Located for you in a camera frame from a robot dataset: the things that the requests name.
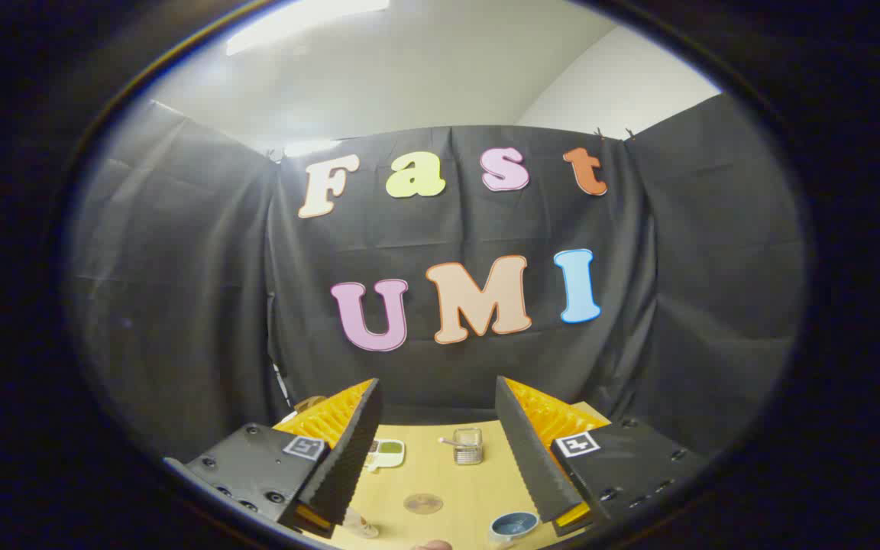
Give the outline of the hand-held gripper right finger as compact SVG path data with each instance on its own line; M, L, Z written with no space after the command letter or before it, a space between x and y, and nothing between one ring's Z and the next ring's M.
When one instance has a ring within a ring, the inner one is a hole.
M653 514L708 464L645 421L601 420L506 377L495 410L535 511L558 535Z

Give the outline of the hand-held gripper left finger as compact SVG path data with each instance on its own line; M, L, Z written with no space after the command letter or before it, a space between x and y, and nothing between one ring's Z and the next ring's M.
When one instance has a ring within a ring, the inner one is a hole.
M248 422L189 461L164 458L217 510L272 539L329 539L345 522L382 416L376 378L278 425Z

